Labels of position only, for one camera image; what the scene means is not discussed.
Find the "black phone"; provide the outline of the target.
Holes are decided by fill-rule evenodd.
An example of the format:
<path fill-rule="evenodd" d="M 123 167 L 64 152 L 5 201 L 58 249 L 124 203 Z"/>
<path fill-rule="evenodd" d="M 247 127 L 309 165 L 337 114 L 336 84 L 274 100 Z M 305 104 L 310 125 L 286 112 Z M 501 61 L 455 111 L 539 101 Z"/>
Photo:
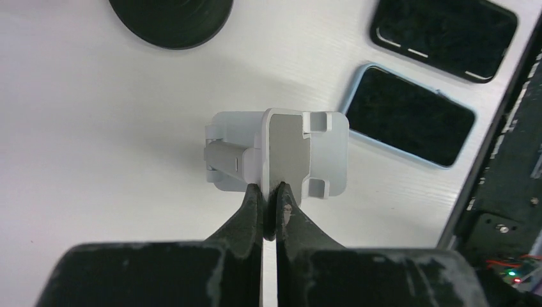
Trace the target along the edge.
<path fill-rule="evenodd" d="M 496 75 L 518 26 L 490 1 L 379 1 L 369 35 L 383 47 L 473 83 Z"/>

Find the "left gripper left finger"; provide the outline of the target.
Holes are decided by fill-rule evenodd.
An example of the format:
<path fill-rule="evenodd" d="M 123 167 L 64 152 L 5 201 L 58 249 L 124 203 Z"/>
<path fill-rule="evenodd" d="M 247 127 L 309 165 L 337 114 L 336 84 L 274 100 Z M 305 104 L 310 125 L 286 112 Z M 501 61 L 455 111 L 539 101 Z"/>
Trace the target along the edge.
<path fill-rule="evenodd" d="M 261 306 L 263 197 L 247 186 L 240 208 L 197 241 L 74 246 L 38 306 Z"/>

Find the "white folding phone stand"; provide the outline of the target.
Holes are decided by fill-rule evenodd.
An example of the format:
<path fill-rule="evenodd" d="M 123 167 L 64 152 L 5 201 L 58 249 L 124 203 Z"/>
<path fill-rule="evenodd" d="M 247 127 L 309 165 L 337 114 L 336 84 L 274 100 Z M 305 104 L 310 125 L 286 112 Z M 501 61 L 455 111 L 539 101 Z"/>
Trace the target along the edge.
<path fill-rule="evenodd" d="M 349 130 L 335 111 L 217 113 L 205 127 L 206 179 L 229 192 L 256 184 L 266 200 L 283 182 L 297 203 L 339 196 L 347 186 Z"/>

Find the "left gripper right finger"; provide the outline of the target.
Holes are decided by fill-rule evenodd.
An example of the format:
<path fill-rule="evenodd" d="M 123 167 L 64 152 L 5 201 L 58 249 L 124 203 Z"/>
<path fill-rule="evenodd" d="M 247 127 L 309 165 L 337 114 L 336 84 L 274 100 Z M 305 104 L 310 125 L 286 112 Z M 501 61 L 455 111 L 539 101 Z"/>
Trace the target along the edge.
<path fill-rule="evenodd" d="M 486 306 L 457 252 L 347 248 L 302 212 L 291 187 L 275 191 L 279 306 Z"/>

